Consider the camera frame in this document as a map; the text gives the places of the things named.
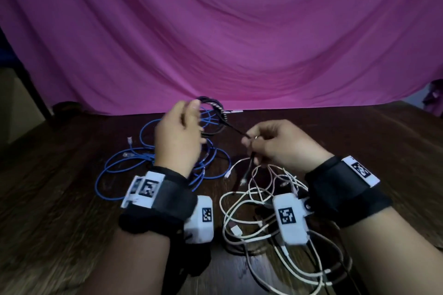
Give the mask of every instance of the beige wall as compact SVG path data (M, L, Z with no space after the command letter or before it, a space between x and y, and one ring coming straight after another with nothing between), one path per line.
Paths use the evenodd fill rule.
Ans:
M12 69L0 68L0 148L45 121Z

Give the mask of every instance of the dark brown wooden surface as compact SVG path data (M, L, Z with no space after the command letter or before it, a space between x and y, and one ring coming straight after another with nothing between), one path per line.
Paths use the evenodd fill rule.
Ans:
M0 294L75 294L109 242L120 213L119 202L98 198L95 178L105 161L135 145L141 127L159 115L77 116L38 126L0 156ZM289 119L329 151L352 154L382 180L395 208L422 235L443 246L443 121L402 102L370 107L261 110L230 114L241 130L268 119ZM147 129L146 142L152 142ZM240 136L224 130L213 138L232 158L244 156ZM224 171L217 158L209 174ZM100 189L123 194L135 174L106 174ZM222 213L219 197L232 189L227 180L205 181L197 190L214 202L215 227ZM245 208L242 217L252 217ZM305 270L313 270L302 248L292 250ZM179 294L265 294L252 278L244 257L225 251L220 235L211 247L212 261L202 275L188 277ZM281 291L308 294L312 287L285 271L267 249L253 257L258 274Z

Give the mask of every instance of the tangled white cable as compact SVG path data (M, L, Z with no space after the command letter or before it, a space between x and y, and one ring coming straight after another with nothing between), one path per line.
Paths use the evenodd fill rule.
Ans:
M248 159L249 158L244 158L244 159L237 161L227 171L227 173L224 175L224 178L228 178L231 175L233 168L238 163L240 163L241 161L244 161L244 160L248 160ZM255 181L255 176L257 175L259 167L260 166L257 166L252 170L251 179L249 180L247 191L245 191L245 192L227 192L222 197L220 197L220 201L219 201L220 209L224 214L223 228L221 231L224 240L230 245L244 246L245 254L246 254L246 261L247 261L249 270L251 270L252 275L254 275L256 277L256 279L264 287L268 288L270 291L272 291L276 294L279 294L279 295L287 295L287 294L285 294L285 293L279 291L278 289L275 289L271 285L269 285L267 282L265 282L263 279L261 279L257 275L257 273L252 269L250 259L249 259L249 253L248 253L248 249L247 249L248 243L258 242L258 241L270 238L271 242L272 242L272 246L273 246L275 252L277 253L277 256L279 257L279 259L281 260L281 262L285 266L285 268L300 281L305 282L307 284L311 284L313 286L317 286L313 290L311 295L316 295L318 292L320 292L321 288L324 286L331 286L331 285L335 284L336 282L339 282L342 279L344 279L346 277L346 273L343 273L340 277L338 277L334 281L324 281L324 277L327 274L337 270L341 265L344 264L343 253L341 252L340 248L334 242L332 242L331 240L329 240L325 236L323 236L315 231L309 230L309 233L312 233L313 235L318 236L320 239L323 239L324 241L326 241L330 245L332 245L332 247L338 253L340 262L337 262L331 268L323 269L322 262L320 260L318 253L317 253L317 250L315 249L313 242L309 239L309 242L312 245L315 259L317 259L317 265L319 268L319 272L309 273L309 272L305 272L305 271L301 270L299 267L297 267L297 265L292 261L290 255L289 255L289 252L284 244L281 244L281 245L277 244L277 241L283 242L282 240L276 240L276 237L278 238L278 236L279 236L280 230L277 229L271 233L269 232L269 226L274 224L277 221L275 218L275 214L271 214L270 216L266 217L265 219L257 220L257 221L245 221L245 220L235 219L233 217L234 214L236 213L236 211L244 204L263 205L263 206L266 206L266 207L269 207L270 209L272 209L272 197L274 197L275 183L276 183L277 179L281 181L282 185L291 184L292 192L296 195L297 195L300 188L305 191L308 191L308 187L305 184L303 184L301 181L297 180L297 178L295 176L291 175L284 168L281 168L281 167L278 167L278 166L272 165L272 164L269 164L267 166L267 169L268 169L268 172L269 172L269 175L271 178L270 183L266 188L260 188L258 186L257 182ZM281 170L283 172L283 174L277 174L273 170L273 168ZM222 206L222 201L225 197L227 197L229 195L241 195L241 196L227 211L225 211ZM243 231L240 229L238 224L256 225L256 226L258 226L258 230L252 234L243 235ZM345 268L347 270L349 270L351 268L351 266L352 266L352 260L349 258L348 266L346 266Z

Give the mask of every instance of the person's left hand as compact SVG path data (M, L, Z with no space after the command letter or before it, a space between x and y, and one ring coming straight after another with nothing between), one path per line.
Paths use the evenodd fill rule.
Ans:
M156 126L154 165L188 177L200 156L202 144L206 143L199 122L199 100L175 104Z

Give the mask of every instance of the person's right hand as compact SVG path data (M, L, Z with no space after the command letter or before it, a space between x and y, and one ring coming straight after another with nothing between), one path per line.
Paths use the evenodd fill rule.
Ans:
M288 120L263 121L246 134L251 139L243 137L241 143L249 154L257 153L256 165L273 162L285 169L308 172L334 156Z

